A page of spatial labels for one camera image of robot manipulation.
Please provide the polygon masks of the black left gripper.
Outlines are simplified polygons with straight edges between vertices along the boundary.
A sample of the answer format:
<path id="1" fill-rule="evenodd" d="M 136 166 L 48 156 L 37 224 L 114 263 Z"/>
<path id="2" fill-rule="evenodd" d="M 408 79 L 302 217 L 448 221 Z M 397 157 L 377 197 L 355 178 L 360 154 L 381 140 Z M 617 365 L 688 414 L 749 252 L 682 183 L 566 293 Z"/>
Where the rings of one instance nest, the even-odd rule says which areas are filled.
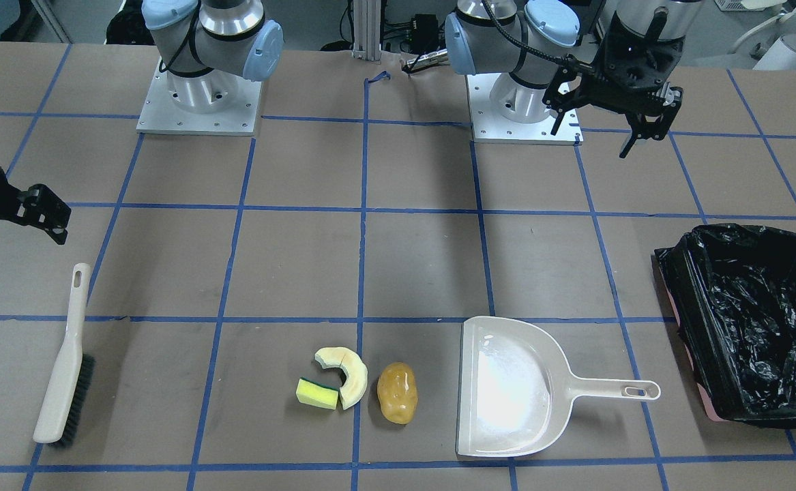
<path id="1" fill-rule="evenodd" d="M 668 77 L 681 59 L 684 34 L 675 33 L 669 12 L 617 12 L 609 24 L 594 60 L 592 74 L 578 86 L 561 93 L 562 84 L 580 75 L 559 68 L 542 96 L 555 121 L 550 133 L 556 136 L 564 117 L 581 102 L 625 114 L 631 133 L 620 149 L 626 158 L 638 140 L 663 140 L 682 103 L 681 87 L 672 87 Z M 657 116 L 648 121 L 646 116 Z"/>

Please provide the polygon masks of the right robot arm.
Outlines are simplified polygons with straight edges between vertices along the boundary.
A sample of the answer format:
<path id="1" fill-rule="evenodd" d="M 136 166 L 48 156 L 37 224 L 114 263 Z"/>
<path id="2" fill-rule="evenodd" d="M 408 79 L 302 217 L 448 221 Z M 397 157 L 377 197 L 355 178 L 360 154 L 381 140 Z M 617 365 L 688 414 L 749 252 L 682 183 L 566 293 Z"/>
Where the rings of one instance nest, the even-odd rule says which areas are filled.
<path id="1" fill-rule="evenodd" d="M 142 134 L 254 134 L 261 84 L 280 60 L 282 27 L 260 1 L 145 1 L 160 51 L 138 127 Z M 0 220 L 66 242 L 71 209 L 44 184 L 21 190 L 0 166 Z"/>

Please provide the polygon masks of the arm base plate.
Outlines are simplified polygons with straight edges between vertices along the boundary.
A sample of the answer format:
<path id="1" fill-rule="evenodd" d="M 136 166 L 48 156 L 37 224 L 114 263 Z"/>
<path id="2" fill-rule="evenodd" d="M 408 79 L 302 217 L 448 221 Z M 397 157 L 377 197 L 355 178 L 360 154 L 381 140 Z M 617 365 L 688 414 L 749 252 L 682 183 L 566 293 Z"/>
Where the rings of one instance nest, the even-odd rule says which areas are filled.
<path id="1" fill-rule="evenodd" d="M 466 75 L 476 143 L 578 145 L 584 142 L 576 111 L 557 116 L 544 105 L 545 90 L 525 87 L 509 74 Z"/>
<path id="2" fill-rule="evenodd" d="M 177 136 L 249 136 L 257 133 L 263 82 L 213 70 L 182 78 L 156 68 L 136 131 Z"/>

